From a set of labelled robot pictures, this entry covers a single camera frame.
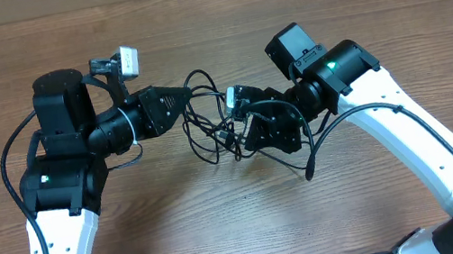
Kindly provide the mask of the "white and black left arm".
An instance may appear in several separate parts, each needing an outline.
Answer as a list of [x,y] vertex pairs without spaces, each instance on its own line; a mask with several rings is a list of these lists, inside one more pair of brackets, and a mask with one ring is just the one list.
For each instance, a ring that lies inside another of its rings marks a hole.
[[171,129],[192,97],[188,87],[148,86],[131,94],[137,65],[93,60],[84,75],[58,69],[33,83],[33,133],[26,170],[10,196],[27,218],[31,254],[92,254],[106,158]]

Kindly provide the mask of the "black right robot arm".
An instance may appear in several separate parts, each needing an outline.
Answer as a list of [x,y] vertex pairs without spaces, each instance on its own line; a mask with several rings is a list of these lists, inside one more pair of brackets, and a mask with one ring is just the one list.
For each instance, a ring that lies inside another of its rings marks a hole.
[[285,153],[310,144],[305,176],[314,176],[320,146],[341,122],[384,145],[430,190],[448,219],[416,229],[377,254],[453,254],[453,132],[413,101],[374,55],[352,40],[332,49],[290,23],[266,54],[293,84],[284,92],[232,86],[226,109],[249,123],[247,150]]

